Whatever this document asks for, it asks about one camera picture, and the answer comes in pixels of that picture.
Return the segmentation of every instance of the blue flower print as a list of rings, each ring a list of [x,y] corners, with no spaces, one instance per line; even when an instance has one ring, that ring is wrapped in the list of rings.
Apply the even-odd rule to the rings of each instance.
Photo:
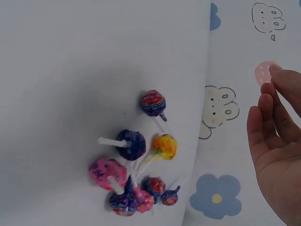
[[[221,26],[221,19],[217,15],[218,8],[214,3],[211,3],[210,14],[210,30],[213,31]]]
[[[197,181],[197,191],[190,197],[190,205],[209,218],[222,219],[241,212],[239,181],[230,175],[216,178],[204,174]]]

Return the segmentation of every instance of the yellow flower center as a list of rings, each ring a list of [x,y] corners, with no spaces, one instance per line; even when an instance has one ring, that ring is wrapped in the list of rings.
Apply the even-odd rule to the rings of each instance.
[[[222,196],[220,194],[214,194],[212,196],[212,202],[214,204],[219,204],[222,201]]]

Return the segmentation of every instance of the finger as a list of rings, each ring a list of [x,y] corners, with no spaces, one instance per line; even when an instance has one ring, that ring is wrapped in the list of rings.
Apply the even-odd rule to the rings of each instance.
[[[293,122],[291,116],[281,103],[275,87],[271,83],[264,83],[261,93],[270,94],[273,98],[273,118],[280,137],[286,142],[301,140],[301,129]]]
[[[286,143],[278,137],[273,119],[273,98],[270,94],[262,94],[258,100],[262,115],[262,133],[269,149],[283,147]]]
[[[274,65],[270,66],[269,72],[275,88],[301,117],[301,74],[295,71],[282,70]]]
[[[269,151],[262,132],[262,114],[259,107],[254,106],[249,110],[247,120],[248,141],[251,157],[256,168],[257,160]]]

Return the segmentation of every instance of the yellow lollipop wrapper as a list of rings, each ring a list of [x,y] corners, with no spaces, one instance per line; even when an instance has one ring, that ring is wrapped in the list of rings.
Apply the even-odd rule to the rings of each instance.
[[[155,154],[165,160],[172,160],[177,154],[177,141],[169,134],[156,137],[153,142]]]

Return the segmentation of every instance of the lollipop wrapper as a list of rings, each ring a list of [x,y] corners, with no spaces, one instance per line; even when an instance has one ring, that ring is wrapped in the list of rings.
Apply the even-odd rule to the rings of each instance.
[[[158,198],[165,191],[165,183],[160,177],[158,178],[146,178],[143,183],[143,190],[151,194],[154,197],[154,203],[158,202]]]
[[[127,181],[127,169],[115,159],[101,158],[95,161],[89,167],[89,173],[97,185],[109,191],[112,190],[112,186],[108,176],[113,176],[121,187],[124,187]]]
[[[156,153],[165,160],[172,160],[176,156],[177,147],[177,141],[169,134],[155,137],[153,141]]]
[[[128,177],[124,190],[125,191],[123,194],[117,195],[116,193],[114,193],[110,197],[110,206],[118,215],[131,216],[137,211],[138,207],[138,201],[133,192],[131,177]]]
[[[166,108],[166,101],[158,91],[147,91],[141,98],[139,106],[148,116],[157,117],[160,115],[164,121],[167,121],[163,114],[163,111]]]
[[[166,206],[175,205],[178,202],[178,191],[180,190],[180,186],[177,186],[175,190],[166,190],[161,195],[161,201]]]
[[[127,147],[117,147],[119,154],[129,161],[135,161],[146,152],[144,136],[136,131],[125,129],[121,131],[116,140],[126,140]]]
[[[140,213],[150,211],[152,206],[155,204],[155,201],[154,201],[154,198],[152,197],[152,195],[150,195],[146,191],[141,190],[139,187],[134,188],[134,195],[138,201],[137,210]]]

